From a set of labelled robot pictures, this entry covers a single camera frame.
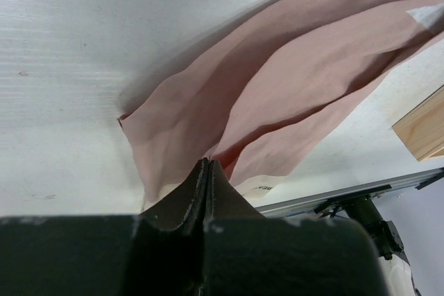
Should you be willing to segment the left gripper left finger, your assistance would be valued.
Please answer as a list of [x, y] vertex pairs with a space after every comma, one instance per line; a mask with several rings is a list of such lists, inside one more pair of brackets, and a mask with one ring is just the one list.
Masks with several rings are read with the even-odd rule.
[[2, 295], [198, 295], [210, 163], [136, 215], [6, 216]]

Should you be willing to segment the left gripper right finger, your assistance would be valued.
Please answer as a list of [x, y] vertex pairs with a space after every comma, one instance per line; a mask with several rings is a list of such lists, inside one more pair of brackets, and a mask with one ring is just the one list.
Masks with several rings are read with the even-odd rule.
[[377, 252], [349, 219], [266, 218], [208, 166], [206, 295], [387, 295]]

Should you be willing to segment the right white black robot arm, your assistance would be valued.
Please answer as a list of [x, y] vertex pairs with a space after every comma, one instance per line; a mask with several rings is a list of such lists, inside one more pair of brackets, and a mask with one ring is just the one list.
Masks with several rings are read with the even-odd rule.
[[314, 209], [321, 218], [333, 218], [341, 211], [364, 227], [373, 240], [389, 294], [419, 295], [401, 236], [393, 221], [383, 219], [371, 196], [330, 198]]

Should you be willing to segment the pink underwear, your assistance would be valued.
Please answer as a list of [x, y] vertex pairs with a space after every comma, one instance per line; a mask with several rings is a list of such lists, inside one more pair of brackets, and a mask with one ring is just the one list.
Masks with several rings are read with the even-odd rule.
[[443, 0], [276, 1], [121, 116], [145, 200], [202, 158], [242, 194], [265, 195], [442, 36]]

